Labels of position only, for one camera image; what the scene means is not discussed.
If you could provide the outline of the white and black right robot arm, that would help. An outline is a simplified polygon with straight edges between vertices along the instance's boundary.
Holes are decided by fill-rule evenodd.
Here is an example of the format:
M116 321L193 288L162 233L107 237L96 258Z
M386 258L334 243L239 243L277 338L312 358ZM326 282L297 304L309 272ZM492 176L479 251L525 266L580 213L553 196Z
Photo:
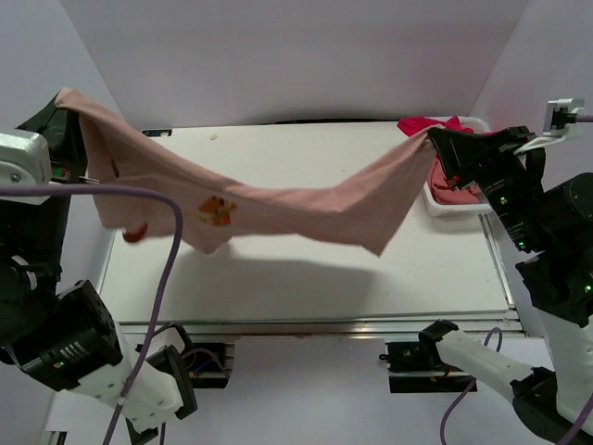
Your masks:
M551 367L508 358L439 320L419 335L427 368L465 371L505 398L521 422L555 444L592 440L592 175L542 184L546 142L524 127L471 134L432 128L448 183L479 186L524 259L520 315L538 322Z

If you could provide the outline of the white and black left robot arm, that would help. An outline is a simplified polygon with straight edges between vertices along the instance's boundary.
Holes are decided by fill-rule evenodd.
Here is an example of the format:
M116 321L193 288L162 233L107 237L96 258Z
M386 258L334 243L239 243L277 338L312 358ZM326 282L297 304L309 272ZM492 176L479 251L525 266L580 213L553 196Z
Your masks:
M170 207L171 268L180 207L159 192L86 178L80 114L59 98L1 135L1 359L54 391L94 398L124 420L134 444L164 439L172 418L196 411L189 376L196 347L176 337L157 351L131 345L94 285L57 291L74 196L122 196Z

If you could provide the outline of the dusty pink t shirt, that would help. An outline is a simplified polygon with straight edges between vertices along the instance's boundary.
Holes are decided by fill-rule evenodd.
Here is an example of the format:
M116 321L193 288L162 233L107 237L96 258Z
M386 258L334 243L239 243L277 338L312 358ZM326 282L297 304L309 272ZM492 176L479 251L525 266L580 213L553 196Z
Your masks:
M235 236L301 235L379 256L422 191L435 158L422 130L340 184L258 188L170 152L76 90L61 89L54 104L79 118L89 174L101 184L172 198L183 211L183 241L204 254Z

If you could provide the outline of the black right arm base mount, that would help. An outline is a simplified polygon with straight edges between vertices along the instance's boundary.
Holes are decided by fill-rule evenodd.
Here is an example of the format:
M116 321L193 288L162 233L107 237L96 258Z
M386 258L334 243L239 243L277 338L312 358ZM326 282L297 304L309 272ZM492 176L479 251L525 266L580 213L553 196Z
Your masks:
M418 341L386 343L378 360L392 394L461 394L472 380L459 368L432 363Z

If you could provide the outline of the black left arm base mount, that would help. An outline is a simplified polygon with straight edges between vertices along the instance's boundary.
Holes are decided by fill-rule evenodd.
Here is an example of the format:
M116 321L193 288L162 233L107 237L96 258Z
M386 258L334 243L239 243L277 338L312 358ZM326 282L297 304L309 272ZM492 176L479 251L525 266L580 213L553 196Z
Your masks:
M182 353L194 389L225 389L233 370L233 343L197 342Z

